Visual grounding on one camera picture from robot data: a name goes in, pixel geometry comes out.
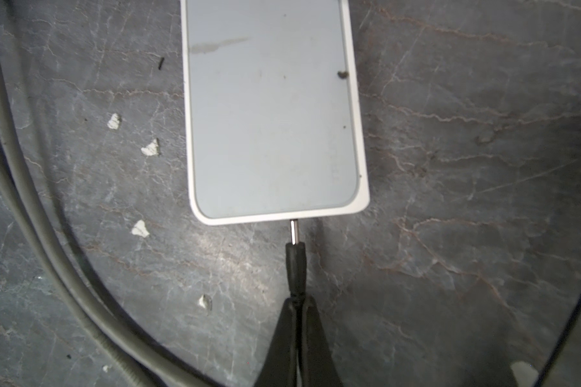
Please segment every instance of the gray cable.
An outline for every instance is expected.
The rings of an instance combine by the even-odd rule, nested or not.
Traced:
[[[77,274],[69,258],[62,249],[54,233],[47,213],[37,195],[30,171],[20,148],[15,123],[8,103],[8,95],[2,69],[0,68],[0,142],[11,168],[15,187],[20,193],[24,208],[39,237],[51,264],[64,285],[97,326],[119,347],[135,360],[167,381],[182,387],[210,386],[197,376],[179,368],[170,360],[152,350],[137,337],[123,322],[117,321],[112,314],[95,298]]]
[[[30,223],[30,219],[26,214],[17,190],[15,189],[13,182],[11,182],[8,171],[1,161],[0,192],[2,193],[2,198],[7,203],[8,208],[13,212],[13,216],[22,229],[24,237],[28,240],[28,243],[32,246],[32,250],[39,258],[41,267],[45,270],[47,276],[54,284],[58,296],[60,296],[64,303],[67,304],[71,314],[73,314],[81,327],[86,331],[86,333],[88,333],[90,338],[99,346],[99,348],[114,361],[116,368],[122,372],[124,378],[127,379],[131,385],[134,387],[155,387],[153,381],[142,371],[138,363],[112,343],[109,338],[101,332],[99,327],[88,318],[86,313],[84,313],[82,308],[77,304],[76,300],[71,296],[64,283],[62,283],[51,262],[49,262],[47,254],[45,253],[43,246],[41,246],[38,236],[36,236],[35,229]]]

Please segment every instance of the white device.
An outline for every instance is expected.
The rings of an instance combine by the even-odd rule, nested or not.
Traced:
[[[369,203],[348,0],[181,0],[189,201],[208,225]]]

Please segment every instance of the white border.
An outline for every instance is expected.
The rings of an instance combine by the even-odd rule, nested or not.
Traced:
[[[187,139],[187,169],[189,204],[196,218],[206,225],[225,225],[233,223],[250,223],[264,221],[281,221],[287,219],[314,218],[332,215],[344,215],[358,213],[370,203],[368,188],[368,172],[364,151],[364,136],[362,134],[362,118],[359,111],[359,92],[357,90],[357,71],[355,68],[355,55],[353,51],[353,37],[351,32],[351,15],[349,1],[340,0],[342,14],[342,28],[344,32],[344,44],[346,51],[347,71],[349,72],[351,109],[353,119],[353,131],[355,133],[355,152],[359,173],[359,183],[355,198],[347,205],[326,209],[314,209],[308,211],[294,211],[290,213],[266,213],[263,215],[248,215],[230,218],[209,218],[198,208],[196,202],[196,190],[194,182],[193,143],[191,136],[191,104],[189,99],[189,40],[187,35],[187,0],[181,0],[181,30],[183,32],[183,85],[185,87],[185,130]]]

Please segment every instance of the metal pin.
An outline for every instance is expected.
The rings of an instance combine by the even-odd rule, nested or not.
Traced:
[[[290,238],[291,243],[298,244],[299,243],[299,221],[293,219],[290,221]]]

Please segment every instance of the white paint chip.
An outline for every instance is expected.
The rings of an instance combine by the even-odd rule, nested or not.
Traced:
[[[112,117],[108,121],[108,128],[114,130],[118,129],[118,127],[121,126],[121,121],[122,118],[118,113],[112,114]]]
[[[198,306],[210,312],[213,309],[213,300],[208,295],[203,294],[198,298]]]
[[[146,238],[147,236],[150,235],[150,233],[146,229],[146,224],[142,219],[136,222],[134,228],[131,229],[131,233],[133,235],[141,236],[143,238]]]
[[[510,365],[519,387],[532,387],[538,378],[538,371],[531,364],[518,361]]]
[[[144,148],[140,148],[145,156],[159,156],[159,141],[154,139],[152,143],[148,144]]]

